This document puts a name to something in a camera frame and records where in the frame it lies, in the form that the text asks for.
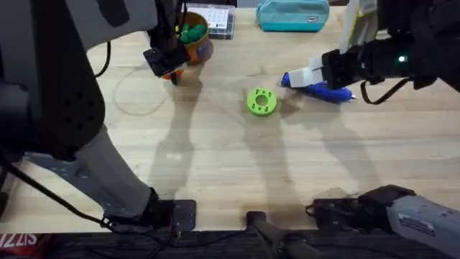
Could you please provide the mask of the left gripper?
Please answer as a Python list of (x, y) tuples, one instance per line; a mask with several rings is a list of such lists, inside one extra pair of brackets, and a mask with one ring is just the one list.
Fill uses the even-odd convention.
[[(183, 27), (186, 14), (186, 1), (184, 0), (154, 0), (157, 14), (157, 25), (154, 29), (147, 31), (149, 45), (153, 50), (161, 53), (170, 54), (182, 52), (185, 47), (179, 39), (175, 28)], [(177, 86), (184, 73), (184, 70), (176, 70), (164, 75), (162, 78), (171, 81)]]

